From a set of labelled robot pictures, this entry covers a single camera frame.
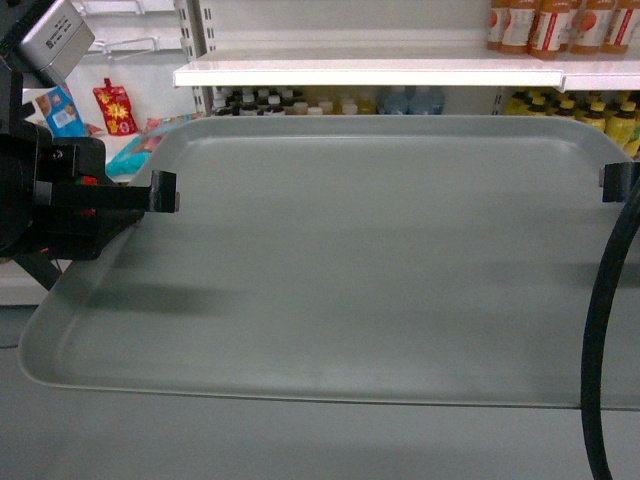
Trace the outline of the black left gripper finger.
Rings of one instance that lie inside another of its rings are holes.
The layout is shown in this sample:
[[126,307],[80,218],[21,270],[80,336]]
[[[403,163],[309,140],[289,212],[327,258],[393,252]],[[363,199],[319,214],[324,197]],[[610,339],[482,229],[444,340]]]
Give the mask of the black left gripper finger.
[[177,175],[172,172],[153,170],[149,186],[150,212],[176,213],[180,208],[180,193],[177,190]]

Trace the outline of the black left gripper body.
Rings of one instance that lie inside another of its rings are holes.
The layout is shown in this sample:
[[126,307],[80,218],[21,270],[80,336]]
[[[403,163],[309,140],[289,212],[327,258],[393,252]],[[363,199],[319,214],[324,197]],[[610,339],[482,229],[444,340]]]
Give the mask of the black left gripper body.
[[20,74],[1,75],[1,254],[93,260],[150,208],[150,189],[105,174],[105,146],[27,121]]

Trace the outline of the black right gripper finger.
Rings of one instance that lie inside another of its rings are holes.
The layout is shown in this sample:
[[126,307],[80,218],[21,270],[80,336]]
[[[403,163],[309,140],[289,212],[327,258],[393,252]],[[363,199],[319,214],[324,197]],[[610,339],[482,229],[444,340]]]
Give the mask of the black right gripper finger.
[[635,161],[606,164],[599,174],[604,203],[624,203],[639,179],[639,163]]

